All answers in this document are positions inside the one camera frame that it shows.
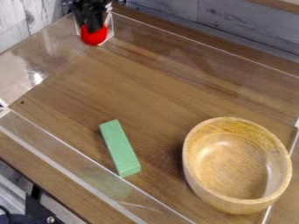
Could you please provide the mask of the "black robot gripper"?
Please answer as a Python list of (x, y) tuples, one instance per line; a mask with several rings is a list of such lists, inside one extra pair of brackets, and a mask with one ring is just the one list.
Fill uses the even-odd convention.
[[(86, 26), (87, 32), (97, 31), (103, 24), (103, 16), (111, 10), (111, 0), (69, 0), (78, 28)], [(91, 27), (91, 10), (94, 10)]]

